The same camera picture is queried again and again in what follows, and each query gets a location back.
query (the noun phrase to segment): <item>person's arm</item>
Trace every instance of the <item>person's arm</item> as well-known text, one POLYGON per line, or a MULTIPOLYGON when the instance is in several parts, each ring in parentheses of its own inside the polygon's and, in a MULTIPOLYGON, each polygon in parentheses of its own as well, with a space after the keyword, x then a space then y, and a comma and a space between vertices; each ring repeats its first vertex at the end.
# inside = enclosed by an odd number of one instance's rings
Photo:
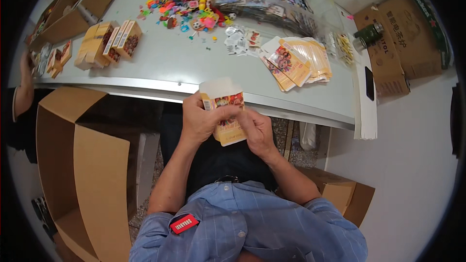
POLYGON ((25 113, 32 105, 34 100, 34 84, 31 75, 31 68, 29 67, 29 51, 26 50, 21 56, 20 70, 21 70, 21 84, 16 88, 14 101, 14 115, 16 120, 20 114, 25 113))
POLYGON ((273 140, 272 123, 268 116, 245 110, 237 116, 237 119, 246 132, 249 149, 270 167, 286 199, 304 205, 321 197, 316 184, 278 152, 273 140))
POLYGON ((239 111, 237 106, 222 106, 206 111, 199 92, 184 100, 181 138, 150 195, 147 214, 176 213, 183 207, 186 182, 196 151, 210 137, 219 121, 229 119, 239 111))

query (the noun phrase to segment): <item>belt buckle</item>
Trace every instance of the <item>belt buckle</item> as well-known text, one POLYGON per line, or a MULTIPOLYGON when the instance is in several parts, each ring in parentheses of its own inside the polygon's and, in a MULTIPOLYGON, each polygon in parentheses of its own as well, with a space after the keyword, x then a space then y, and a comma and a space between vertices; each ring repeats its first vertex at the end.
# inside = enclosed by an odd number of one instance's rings
POLYGON ((216 182, 225 182, 230 181, 231 183, 238 183, 238 178, 232 175, 225 175, 224 177, 220 177, 216 180, 216 182))

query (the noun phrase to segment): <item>black phone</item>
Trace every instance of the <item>black phone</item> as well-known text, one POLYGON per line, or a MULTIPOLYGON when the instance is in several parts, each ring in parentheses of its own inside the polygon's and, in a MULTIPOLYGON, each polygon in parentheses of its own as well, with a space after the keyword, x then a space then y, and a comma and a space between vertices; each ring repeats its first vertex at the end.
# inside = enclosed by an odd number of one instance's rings
POLYGON ((371 101, 374 101, 374 76, 372 71, 366 66, 366 95, 371 101))

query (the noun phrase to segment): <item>white table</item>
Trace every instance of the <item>white table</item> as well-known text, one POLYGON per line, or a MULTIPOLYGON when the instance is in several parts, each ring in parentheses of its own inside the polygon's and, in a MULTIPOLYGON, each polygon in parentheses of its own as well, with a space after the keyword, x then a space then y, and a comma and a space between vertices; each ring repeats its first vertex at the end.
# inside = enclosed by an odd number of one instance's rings
MULTIPOLYGON (((103 21, 116 20, 121 24, 126 19, 136 19, 139 5, 145 5, 146 1, 114 0, 103 21)), ((346 15, 342 16, 346 32, 355 32, 354 22, 346 19, 346 15)), ((198 89, 199 83, 229 76, 242 86, 247 104, 263 114, 338 128, 355 128, 355 108, 359 109, 359 106, 355 105, 352 71, 345 65, 331 61, 333 78, 329 83, 307 84, 281 92, 259 58, 227 54, 223 28, 216 28, 211 34, 201 32, 191 41, 188 36, 193 34, 192 29, 185 33, 178 27, 168 30, 156 24, 159 16, 155 12, 144 21, 137 20, 144 34, 132 61, 121 60, 116 66, 82 71, 74 67, 83 37, 79 35, 73 39, 73 57, 63 72, 56 79, 44 73, 36 83, 47 87, 72 84, 114 95, 181 102, 198 89), (217 43, 213 43, 213 36, 218 38, 217 43)), ((251 28, 257 26, 255 21, 247 19, 235 22, 251 28)), ((262 24, 261 28, 271 35, 287 36, 282 29, 273 26, 262 24)), ((370 66, 366 51, 361 54, 361 59, 370 66)))

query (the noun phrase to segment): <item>red name badge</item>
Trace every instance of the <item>red name badge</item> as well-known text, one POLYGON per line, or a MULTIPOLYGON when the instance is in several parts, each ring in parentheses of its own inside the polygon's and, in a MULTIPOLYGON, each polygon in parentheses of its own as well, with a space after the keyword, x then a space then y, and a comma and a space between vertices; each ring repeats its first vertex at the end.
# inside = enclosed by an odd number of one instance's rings
POLYGON ((175 234, 179 234, 189 228, 194 227, 196 224, 198 224, 198 220, 195 219, 192 214, 188 214, 184 218, 172 223, 170 225, 170 228, 172 228, 173 232, 175 234))

